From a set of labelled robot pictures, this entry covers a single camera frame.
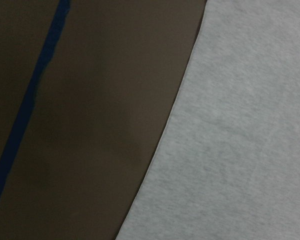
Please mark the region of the grey cartoon print t-shirt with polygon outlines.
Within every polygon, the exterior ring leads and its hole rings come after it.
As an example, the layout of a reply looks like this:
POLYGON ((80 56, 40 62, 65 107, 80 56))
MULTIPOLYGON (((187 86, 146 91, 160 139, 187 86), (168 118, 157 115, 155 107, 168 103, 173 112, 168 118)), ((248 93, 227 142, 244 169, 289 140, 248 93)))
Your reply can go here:
POLYGON ((300 240, 300 0, 209 0, 119 240, 300 240))

